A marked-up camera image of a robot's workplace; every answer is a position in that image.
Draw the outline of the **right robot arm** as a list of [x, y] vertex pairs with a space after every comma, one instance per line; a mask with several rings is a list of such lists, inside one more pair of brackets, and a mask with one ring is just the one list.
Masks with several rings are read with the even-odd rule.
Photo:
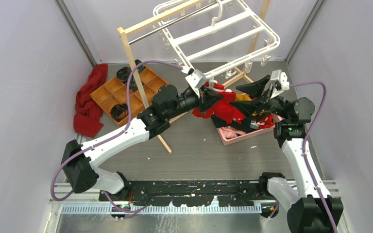
[[259, 81], [237, 86], [249, 95], [249, 100], [233, 101], [232, 105], [246, 116], [275, 114], [281, 120], [274, 128], [274, 138], [289, 161], [295, 187], [285, 178], [264, 173], [258, 194], [264, 199], [274, 197], [278, 207], [287, 213], [288, 228], [293, 233], [335, 233], [343, 203], [332, 197], [322, 182], [314, 161], [310, 158], [308, 138], [322, 107], [308, 98], [287, 100], [282, 93], [291, 84], [285, 74], [274, 78], [265, 76]]

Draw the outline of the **red santa sock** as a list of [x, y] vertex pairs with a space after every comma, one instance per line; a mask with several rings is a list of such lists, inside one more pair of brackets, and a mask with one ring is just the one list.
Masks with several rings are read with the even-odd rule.
[[193, 115], [201, 118], [210, 118], [212, 115], [215, 115], [227, 123], [231, 123], [233, 120], [241, 123], [246, 116], [230, 104], [231, 101], [236, 101], [236, 92], [219, 92], [219, 94], [223, 95], [222, 100], [206, 110], [204, 114], [202, 114], [198, 108], [195, 108], [192, 112]]
[[225, 89], [224, 85], [218, 84], [216, 80], [209, 80], [204, 85], [205, 87], [217, 92], [223, 91]]

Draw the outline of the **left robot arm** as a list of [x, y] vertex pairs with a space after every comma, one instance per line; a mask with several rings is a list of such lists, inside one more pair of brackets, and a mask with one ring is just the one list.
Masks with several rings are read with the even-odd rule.
[[130, 189], [123, 174], [99, 166], [128, 147], [160, 135], [170, 127], [172, 118], [195, 108], [205, 112], [222, 98], [219, 92], [205, 86], [198, 93], [189, 87], [179, 94], [174, 85], [164, 85], [153, 96], [151, 105], [125, 126], [85, 144], [75, 139], [69, 141], [61, 164], [73, 193], [95, 188], [110, 193], [118, 201], [126, 200]]

